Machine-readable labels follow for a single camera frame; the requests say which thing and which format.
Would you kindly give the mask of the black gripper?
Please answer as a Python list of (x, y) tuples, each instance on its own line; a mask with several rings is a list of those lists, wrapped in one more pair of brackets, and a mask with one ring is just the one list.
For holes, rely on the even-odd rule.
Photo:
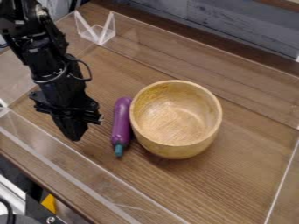
[(79, 141), (88, 124), (100, 124), (99, 103), (86, 92), (91, 78), (80, 73), (52, 73), (34, 76), (32, 81), (40, 90), (31, 93), (39, 112), (50, 114), (63, 135)]

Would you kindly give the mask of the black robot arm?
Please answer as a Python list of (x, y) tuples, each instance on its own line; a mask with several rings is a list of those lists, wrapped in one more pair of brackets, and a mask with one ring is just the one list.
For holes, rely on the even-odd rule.
[(68, 53), (66, 34), (38, 0), (0, 0), (0, 36), (40, 87), (30, 93), (35, 109), (51, 116), (71, 141), (79, 141), (102, 117), (99, 103), (86, 92), (92, 77), (83, 75), (88, 64)]

